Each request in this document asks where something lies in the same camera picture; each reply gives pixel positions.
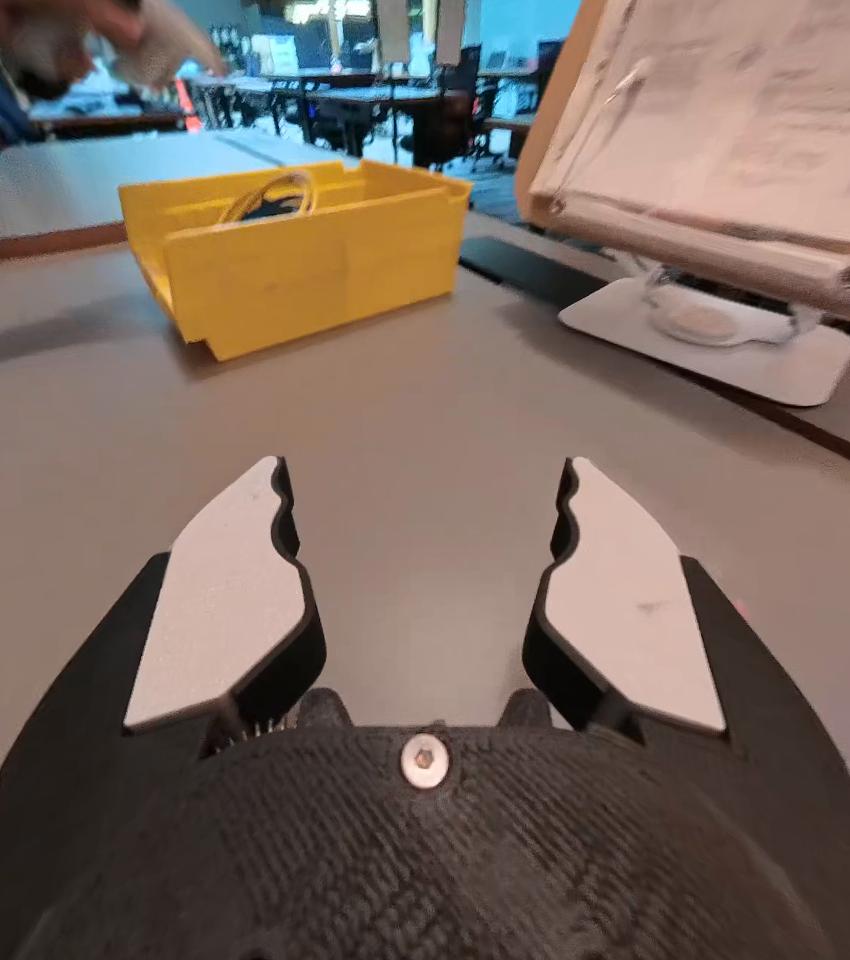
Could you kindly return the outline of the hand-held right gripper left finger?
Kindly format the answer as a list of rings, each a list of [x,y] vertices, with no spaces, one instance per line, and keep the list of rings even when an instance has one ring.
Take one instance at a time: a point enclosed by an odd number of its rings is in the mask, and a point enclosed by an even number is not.
[[[284,457],[257,462],[171,546],[123,724],[208,718],[227,738],[274,729],[319,678],[327,646],[298,558]]]

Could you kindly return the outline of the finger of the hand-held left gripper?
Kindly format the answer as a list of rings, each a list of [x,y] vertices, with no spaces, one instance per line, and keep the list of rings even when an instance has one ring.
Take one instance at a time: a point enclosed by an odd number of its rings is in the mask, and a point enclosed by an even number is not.
[[[171,86],[187,62],[215,77],[228,74],[208,34],[174,4],[139,4],[142,34],[138,44],[117,49],[114,71],[122,81],[149,90]]]

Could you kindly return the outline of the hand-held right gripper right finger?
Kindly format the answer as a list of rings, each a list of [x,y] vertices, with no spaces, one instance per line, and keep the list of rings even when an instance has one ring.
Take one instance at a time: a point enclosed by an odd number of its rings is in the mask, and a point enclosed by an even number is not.
[[[642,736],[647,718],[710,738],[727,722],[683,557],[585,457],[563,464],[551,563],[527,624],[527,677],[570,728]]]

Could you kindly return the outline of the yellow bin with black divider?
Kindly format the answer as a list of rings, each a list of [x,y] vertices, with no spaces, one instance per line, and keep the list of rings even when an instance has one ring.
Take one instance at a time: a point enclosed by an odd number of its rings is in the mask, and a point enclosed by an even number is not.
[[[325,160],[119,186],[128,244],[187,344],[230,361],[451,294],[467,180]]]

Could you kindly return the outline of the adjacent pale desk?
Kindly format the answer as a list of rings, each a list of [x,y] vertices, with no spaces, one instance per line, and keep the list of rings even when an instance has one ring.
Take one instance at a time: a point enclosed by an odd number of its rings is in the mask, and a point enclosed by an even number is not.
[[[51,141],[0,154],[0,261],[126,239],[119,186],[357,161],[255,129]]]

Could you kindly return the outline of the grey desk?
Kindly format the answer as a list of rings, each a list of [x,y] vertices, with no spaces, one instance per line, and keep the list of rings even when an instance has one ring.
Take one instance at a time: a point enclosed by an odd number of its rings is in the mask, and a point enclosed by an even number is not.
[[[448,298],[218,364],[125,245],[0,263],[0,763],[144,563],[269,454],[322,681],[359,723],[497,718],[581,455],[738,605],[850,769],[848,459],[468,270]]]

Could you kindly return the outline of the person's left hand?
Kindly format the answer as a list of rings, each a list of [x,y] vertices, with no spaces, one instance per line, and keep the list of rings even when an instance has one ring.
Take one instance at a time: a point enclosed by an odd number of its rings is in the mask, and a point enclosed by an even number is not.
[[[143,36],[143,16],[115,1],[0,1],[0,44],[11,40],[32,21],[63,21],[103,36],[119,47],[137,47]]]

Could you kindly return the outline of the black office chair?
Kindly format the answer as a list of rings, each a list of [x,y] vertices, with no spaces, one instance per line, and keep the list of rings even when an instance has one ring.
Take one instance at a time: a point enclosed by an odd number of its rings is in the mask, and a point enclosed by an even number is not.
[[[481,45],[465,46],[455,67],[434,72],[436,99],[412,112],[412,132],[400,140],[415,167],[430,169],[463,157],[471,146]]]

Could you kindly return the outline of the document stand with instruction sheet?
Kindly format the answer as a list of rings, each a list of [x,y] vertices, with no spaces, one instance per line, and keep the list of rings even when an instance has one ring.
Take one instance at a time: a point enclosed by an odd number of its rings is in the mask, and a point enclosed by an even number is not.
[[[625,275],[569,330],[767,401],[850,365],[850,2],[583,7],[539,108],[523,209]]]

